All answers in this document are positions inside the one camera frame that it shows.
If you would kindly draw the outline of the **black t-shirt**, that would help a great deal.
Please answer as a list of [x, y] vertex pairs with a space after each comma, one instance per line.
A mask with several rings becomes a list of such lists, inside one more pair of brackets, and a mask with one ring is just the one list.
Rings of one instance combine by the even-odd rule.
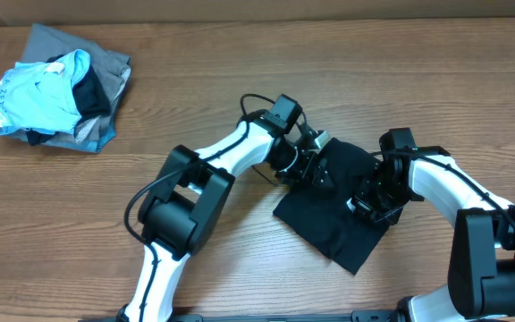
[[347, 201], [354, 197], [377, 159], [348, 142], [331, 139], [321, 150], [332, 189], [295, 185], [274, 209], [306, 242], [352, 274], [357, 274], [391, 223], [379, 223], [351, 211]]

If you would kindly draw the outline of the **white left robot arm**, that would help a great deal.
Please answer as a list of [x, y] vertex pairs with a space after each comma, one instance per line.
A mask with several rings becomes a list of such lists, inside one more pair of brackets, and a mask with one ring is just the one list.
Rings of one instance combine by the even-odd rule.
[[171, 151], [157, 178], [124, 210], [124, 225], [143, 245], [144, 260], [133, 298], [116, 320], [170, 319], [185, 264], [209, 239], [235, 179], [263, 162], [281, 174], [302, 175], [298, 163], [311, 161], [330, 140], [326, 131], [305, 123], [300, 128], [305, 137], [293, 144], [263, 121], [241, 121], [209, 147], [190, 150], [180, 145]]

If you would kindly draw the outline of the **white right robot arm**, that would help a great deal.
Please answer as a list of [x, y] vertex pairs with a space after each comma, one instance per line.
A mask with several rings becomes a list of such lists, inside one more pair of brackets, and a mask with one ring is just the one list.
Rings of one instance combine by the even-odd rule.
[[463, 172], [438, 146], [382, 149], [348, 201], [372, 225], [393, 225], [409, 201], [429, 201], [453, 228], [444, 286], [400, 300], [390, 321], [498, 321], [515, 317], [515, 204]]

